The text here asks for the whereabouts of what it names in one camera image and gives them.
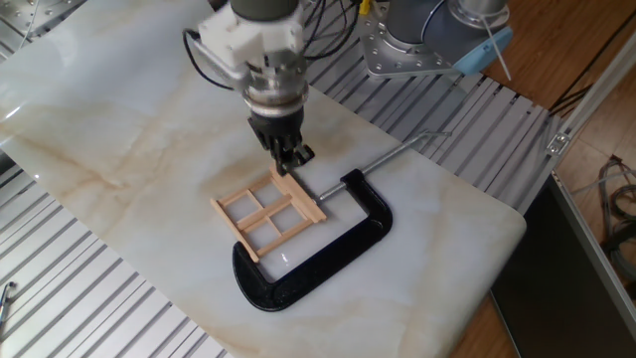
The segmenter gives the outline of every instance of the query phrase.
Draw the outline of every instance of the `metal bracket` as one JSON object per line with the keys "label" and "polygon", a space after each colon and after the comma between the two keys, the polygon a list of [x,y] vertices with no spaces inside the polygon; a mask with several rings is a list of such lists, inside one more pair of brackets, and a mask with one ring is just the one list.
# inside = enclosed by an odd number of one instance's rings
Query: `metal bracket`
{"label": "metal bracket", "polygon": [[0,22],[6,23],[24,36],[33,21],[30,34],[32,38],[43,35],[55,27],[84,2],[85,0],[40,0],[36,13],[34,1],[2,0]]}
{"label": "metal bracket", "polygon": [[194,44],[197,50],[208,60],[210,67],[212,67],[215,73],[217,73],[228,86],[237,91],[242,91],[247,88],[251,81],[247,64],[240,64],[236,68],[231,68],[200,41],[195,41]]}
{"label": "metal bracket", "polygon": [[359,34],[369,75],[374,79],[399,79],[458,73],[424,44],[406,44],[387,30],[389,4],[372,2],[368,15],[360,15]]}
{"label": "metal bracket", "polygon": [[565,152],[565,149],[570,142],[571,138],[569,137],[569,135],[558,132],[550,141],[550,144],[548,144],[548,147],[546,148],[546,154],[549,156],[561,156]]}

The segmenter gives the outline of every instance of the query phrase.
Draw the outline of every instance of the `electrical wire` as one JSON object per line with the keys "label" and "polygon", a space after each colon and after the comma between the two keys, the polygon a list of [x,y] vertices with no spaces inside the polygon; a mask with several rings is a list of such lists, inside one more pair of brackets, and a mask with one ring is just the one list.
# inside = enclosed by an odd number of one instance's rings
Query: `electrical wire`
{"label": "electrical wire", "polygon": [[343,48],[343,46],[345,46],[345,44],[347,43],[347,41],[349,40],[349,38],[353,34],[354,29],[356,28],[356,25],[358,24],[358,16],[359,16],[359,12],[360,12],[360,4],[352,4],[352,6],[355,6],[356,13],[354,15],[353,22],[349,26],[349,29],[347,30],[347,33],[342,38],[340,43],[338,45],[336,45],[336,47],[334,47],[333,49],[325,52],[330,46],[330,45],[327,45],[327,47],[325,49],[323,49],[321,51],[321,53],[319,53],[319,55],[316,55],[316,56],[305,56],[305,60],[315,61],[315,60],[320,60],[320,59],[327,58],[327,57],[332,56],[333,54],[337,53],[338,51],[340,51],[340,49]]}
{"label": "electrical wire", "polygon": [[316,11],[318,11],[318,5],[320,5],[320,1],[322,1],[322,0],[318,0],[314,4],[314,8],[311,10],[311,13],[309,14],[309,17],[307,18],[307,20],[305,20],[305,23],[303,24],[303,28],[304,29],[306,29],[307,26],[309,26],[309,24],[311,24],[312,20],[314,19],[314,15],[316,15]]}
{"label": "electrical wire", "polygon": [[[606,178],[609,178],[607,172],[614,166],[617,166],[622,170],[619,175],[624,176],[629,184],[620,187],[610,196],[607,194]],[[605,231],[603,249],[616,269],[633,283],[636,281],[636,268],[625,258],[620,250],[620,246],[623,243],[633,241],[633,239],[636,238],[636,216],[626,213],[618,206],[619,197],[627,193],[636,193],[636,185],[629,181],[629,176],[627,174],[630,173],[629,175],[636,178],[636,175],[632,172],[633,170],[623,164],[620,158],[611,156],[607,163],[600,169],[598,177],[600,182],[599,190],[601,196],[601,208],[603,211],[603,227]],[[612,216],[621,220],[621,222],[613,227],[611,225]],[[632,299],[635,299],[636,290],[630,290],[630,295]]]}
{"label": "electrical wire", "polygon": [[345,3],[342,0],[338,0],[338,2],[340,3],[340,10],[342,10],[342,18],[344,20],[344,24],[342,24],[342,33],[344,33],[345,31],[347,31],[347,10],[345,10]]}
{"label": "electrical wire", "polygon": [[592,85],[587,86],[584,89],[580,89],[566,97],[564,97],[563,99],[561,99],[560,101],[556,102],[552,109],[550,109],[550,115],[557,115],[559,112],[564,111],[565,109],[567,109],[566,112],[564,112],[561,116],[566,116],[568,113],[570,113],[573,109],[574,109],[574,104],[576,104],[577,102],[579,102],[580,100],[582,100],[585,95],[587,94],[587,92],[589,91],[589,89],[591,89]]}
{"label": "electrical wire", "polygon": [[563,92],[563,94],[556,100],[555,104],[553,104],[553,106],[550,108],[550,112],[552,112],[554,108],[556,108],[559,104],[561,104],[564,101],[565,96],[576,86],[576,84],[578,84],[578,82],[583,78],[583,76],[585,76],[585,74],[589,73],[589,70],[592,68],[594,64],[596,64],[596,61],[603,54],[606,53],[605,50],[607,50],[607,48],[614,42],[614,40],[618,37],[618,35],[627,27],[627,25],[635,17],[636,17],[636,10],[634,10],[629,15],[629,17],[627,17],[625,21],[623,21],[623,23],[612,33],[612,35],[607,39],[607,41],[605,41],[603,46],[598,50],[598,52],[596,52],[596,55],[594,55],[594,58],[587,64],[587,66],[583,69],[583,71],[580,72],[580,74],[578,74],[578,76],[571,83],[571,85],[569,85],[569,87]]}
{"label": "electrical wire", "polygon": [[18,50],[16,50],[16,52],[22,49],[22,47],[24,46],[24,42],[27,41],[27,38],[31,34],[31,29],[33,29],[33,23],[36,22],[36,15],[38,15],[39,6],[40,6],[40,0],[36,0],[36,8],[33,10],[33,17],[31,18],[31,22],[29,23],[29,28],[27,29],[27,33],[22,38],[22,41],[20,42],[20,46],[18,46]]}
{"label": "electrical wire", "polygon": [[615,179],[615,178],[618,178],[618,177],[622,177],[622,176],[625,176],[625,175],[628,175],[628,174],[636,175],[636,170],[626,170],[626,171],[622,171],[620,173],[616,173],[616,174],[612,174],[612,175],[606,176],[606,177],[604,177],[604,178],[602,178],[600,180],[597,180],[597,181],[595,181],[595,182],[593,182],[593,183],[591,183],[589,185],[586,185],[586,186],[584,186],[584,187],[582,187],[580,189],[574,190],[573,192],[571,192],[571,195],[576,195],[576,194],[579,194],[579,193],[586,192],[589,189],[597,186],[598,184],[605,183],[605,182],[607,182],[609,180],[612,180],[612,179]]}
{"label": "electrical wire", "polygon": [[207,82],[211,83],[212,85],[224,89],[224,90],[235,90],[229,86],[226,85],[222,85],[214,80],[212,80],[211,78],[209,78],[206,74],[203,73],[203,71],[201,71],[201,69],[199,68],[199,65],[197,64],[197,61],[195,60],[194,55],[192,55],[192,51],[190,50],[190,44],[188,43],[188,35],[190,35],[190,37],[192,38],[192,40],[196,41],[201,39],[201,35],[199,35],[198,32],[192,30],[192,29],[184,29],[183,30],[183,45],[186,47],[186,53],[188,53],[188,58],[190,58],[190,62],[192,63],[192,66],[195,68],[195,70],[197,71],[197,73],[204,78],[204,80],[206,80]]}
{"label": "electrical wire", "polygon": [[[355,6],[355,4],[350,5],[349,7],[347,7],[346,9],[343,9],[343,13],[342,16],[345,18],[344,23],[347,24],[347,12],[351,9],[353,9]],[[347,32],[349,31],[349,27],[343,28],[343,30],[338,31],[338,32],[333,32],[331,34],[325,34],[325,35],[321,35],[319,36],[317,39],[322,39],[322,38],[327,38],[327,37],[334,37],[329,44],[327,44],[327,46],[325,46],[322,50],[320,50],[318,52],[318,55],[322,55],[324,54],[329,48],[331,48],[331,46],[333,44],[335,44],[338,40],[340,40]]]}
{"label": "electrical wire", "polygon": [[506,62],[504,61],[504,57],[501,55],[501,51],[499,51],[499,46],[497,46],[497,42],[495,41],[495,38],[493,37],[493,33],[492,31],[490,31],[490,25],[488,25],[488,21],[486,21],[486,17],[484,17],[484,15],[480,15],[479,18],[481,22],[484,24],[486,31],[488,32],[488,37],[490,38],[490,41],[493,43],[493,47],[495,48],[495,52],[497,53],[497,57],[499,58],[501,67],[504,69],[504,73],[506,73],[506,77],[508,78],[508,81],[512,81],[513,78],[510,75],[510,71],[508,70],[508,66],[506,65]]}
{"label": "electrical wire", "polygon": [[[318,28],[320,27],[320,21],[322,20],[322,17],[325,14],[325,7],[327,5],[327,0],[318,0],[318,3],[316,4],[316,8],[318,8],[318,5],[320,5],[320,13],[318,14],[318,19],[316,20],[316,26],[314,26],[314,30],[311,32],[311,36],[309,36],[309,40],[307,40],[307,42],[305,43],[305,46],[302,48],[302,51],[300,52],[302,55],[305,54],[305,52],[307,51],[307,48],[309,48],[309,45],[311,45],[311,43],[314,42],[314,40],[316,39],[316,33],[318,32]],[[311,12],[311,15],[309,16],[309,18],[307,19],[305,23],[308,23],[311,21],[314,15],[314,11]]]}

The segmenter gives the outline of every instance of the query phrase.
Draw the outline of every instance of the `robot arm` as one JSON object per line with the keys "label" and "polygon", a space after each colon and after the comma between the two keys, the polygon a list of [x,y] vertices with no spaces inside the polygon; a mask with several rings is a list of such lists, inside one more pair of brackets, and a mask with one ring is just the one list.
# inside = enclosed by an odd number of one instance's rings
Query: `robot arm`
{"label": "robot arm", "polygon": [[[199,25],[195,45],[226,84],[241,93],[251,110],[250,126],[284,175],[314,156],[300,134],[309,90],[302,6],[299,0],[230,0],[230,5],[223,1],[211,1],[218,11]],[[374,40],[378,43],[370,45],[374,56],[377,49],[386,48],[392,61],[398,57],[400,64],[411,61],[418,66],[418,49],[424,46],[456,70],[476,73],[496,59],[490,40],[502,49],[510,42],[506,2],[393,0],[386,23],[380,24],[381,36]],[[490,30],[496,32],[492,39]]]}
{"label": "robot arm", "polygon": [[248,122],[281,175],[314,156],[300,134],[309,92],[302,21],[298,0],[231,0],[199,25],[195,42],[241,93],[251,110]]}

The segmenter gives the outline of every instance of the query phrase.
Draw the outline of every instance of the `metal mounting plate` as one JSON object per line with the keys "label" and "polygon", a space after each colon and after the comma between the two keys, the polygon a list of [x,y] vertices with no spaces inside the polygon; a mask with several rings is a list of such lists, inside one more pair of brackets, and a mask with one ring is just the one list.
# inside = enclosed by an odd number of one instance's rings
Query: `metal mounting plate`
{"label": "metal mounting plate", "polygon": [[425,45],[398,49],[390,45],[385,26],[389,4],[375,5],[368,15],[360,15],[359,35],[369,75],[375,79],[458,74]]}

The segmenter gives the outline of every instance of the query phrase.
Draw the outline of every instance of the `metal rod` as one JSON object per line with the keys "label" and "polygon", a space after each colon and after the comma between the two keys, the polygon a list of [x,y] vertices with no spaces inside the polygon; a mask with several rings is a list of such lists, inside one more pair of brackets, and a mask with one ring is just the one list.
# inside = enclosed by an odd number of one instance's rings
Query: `metal rod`
{"label": "metal rod", "polygon": [[[402,145],[397,146],[396,148],[392,149],[385,155],[369,163],[369,165],[362,168],[361,171],[365,175],[367,175],[368,173],[371,173],[372,171],[376,170],[376,168],[378,168],[379,166],[385,164],[387,161],[393,159],[395,156],[409,149],[412,145],[414,145],[417,141],[419,141],[421,138],[425,136],[451,136],[451,135],[452,135],[452,132],[429,132],[428,130],[423,130],[418,135],[404,142]],[[316,203],[316,205],[320,205],[324,201],[331,198],[333,195],[335,195],[336,193],[338,193],[339,191],[343,189],[345,189],[345,184],[343,182],[340,182],[334,185],[333,187],[327,189],[327,191],[325,191],[324,193],[320,194],[320,196],[314,199],[314,202]]]}
{"label": "metal rod", "polygon": [[0,327],[2,327],[2,322],[4,322],[4,313],[7,309],[6,304],[9,300],[9,288],[15,287],[15,282],[9,282],[5,284],[4,289],[2,290],[2,297],[0,297]]}

